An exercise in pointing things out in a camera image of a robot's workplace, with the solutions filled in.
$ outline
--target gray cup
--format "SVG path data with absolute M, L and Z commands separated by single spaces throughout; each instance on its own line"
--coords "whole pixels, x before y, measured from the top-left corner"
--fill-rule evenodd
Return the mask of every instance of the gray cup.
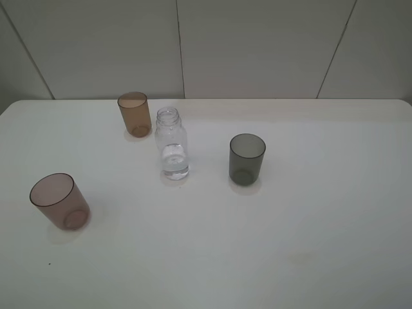
M 265 142 L 248 133 L 236 135 L 230 141 L 229 176 L 238 185 L 251 185 L 259 177 Z

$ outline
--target cup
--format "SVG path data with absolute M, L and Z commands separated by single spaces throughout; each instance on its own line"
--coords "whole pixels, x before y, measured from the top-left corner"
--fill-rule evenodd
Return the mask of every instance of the cup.
M 238 185 L 251 185 L 259 177 L 265 142 L 248 133 L 236 135 L 230 141 L 229 176 Z
M 51 174 L 39 180 L 30 191 L 30 201 L 61 230 L 83 227 L 90 214 L 89 205 L 68 174 Z
M 144 93 L 125 93 L 118 98 L 117 104 L 122 113 L 127 132 L 134 137 L 145 137 L 150 133 L 152 122 L 147 97 Z

